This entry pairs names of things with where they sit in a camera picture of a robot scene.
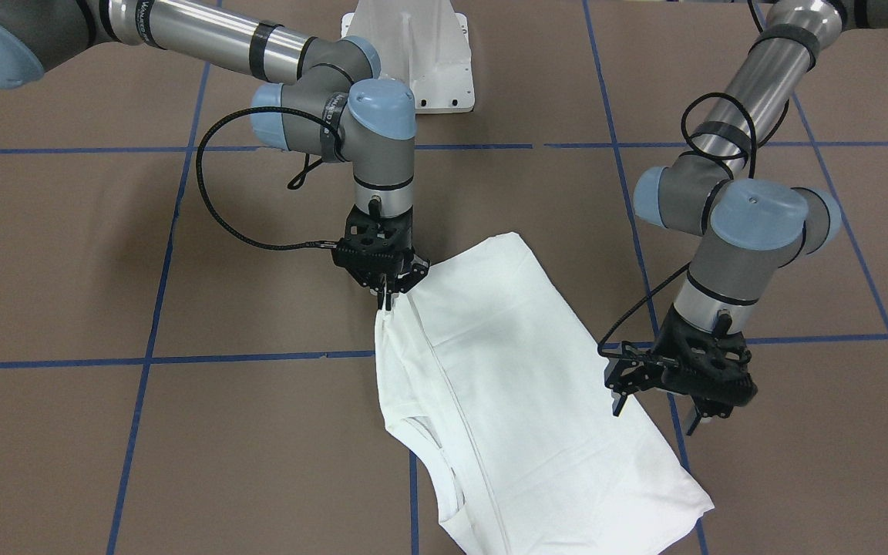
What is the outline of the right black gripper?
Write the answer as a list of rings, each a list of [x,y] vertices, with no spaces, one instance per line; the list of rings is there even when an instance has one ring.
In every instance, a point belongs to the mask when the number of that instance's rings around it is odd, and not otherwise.
[[[375,292],[381,311],[392,310],[393,294],[406,294],[429,274],[431,263],[414,257],[412,226],[412,207],[397,217],[373,217],[353,207],[346,218],[345,256],[358,259],[383,255],[413,257],[394,280],[390,281],[388,275],[379,278]]]

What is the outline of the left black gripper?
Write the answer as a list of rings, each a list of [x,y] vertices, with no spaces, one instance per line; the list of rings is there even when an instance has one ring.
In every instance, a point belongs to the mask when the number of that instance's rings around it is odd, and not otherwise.
[[[742,333],[715,337],[687,323],[672,306],[656,338],[656,355],[676,361],[676,368],[662,370],[659,388],[664,390],[752,390],[748,370],[752,354]],[[627,389],[612,385],[612,415],[620,417]],[[684,418],[684,435],[693,436],[701,424],[712,418],[708,401],[693,401]]]

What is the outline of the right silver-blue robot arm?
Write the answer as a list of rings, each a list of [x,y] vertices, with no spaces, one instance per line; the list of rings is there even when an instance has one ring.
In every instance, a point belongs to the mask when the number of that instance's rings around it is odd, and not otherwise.
[[[0,1],[0,90],[38,81],[101,43],[148,45],[261,82],[250,108],[212,124],[194,155],[202,201],[226,232],[262,250],[330,251],[383,311],[429,273],[412,245],[415,96],[405,83],[381,77],[379,53],[366,39],[325,41],[195,1]],[[264,243],[213,207],[204,152],[241,117],[264,145],[305,155],[289,189],[325,163],[351,165],[355,204],[341,239]]]

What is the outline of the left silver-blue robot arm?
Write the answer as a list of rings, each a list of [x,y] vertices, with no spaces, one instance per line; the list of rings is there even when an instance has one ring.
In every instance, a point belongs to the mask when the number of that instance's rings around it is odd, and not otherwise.
[[[843,215],[831,194],[755,175],[761,148],[778,131],[789,101],[822,53],[853,29],[888,29],[888,1],[778,1],[755,17],[758,35],[732,80],[694,129],[681,122],[686,149],[668,167],[642,173],[634,213],[649,224],[700,238],[675,271],[680,291],[653,344],[598,345],[614,417],[639,392],[661,390],[693,402],[687,433],[702,419],[726,418],[758,392],[744,330],[774,273],[822,250]]]

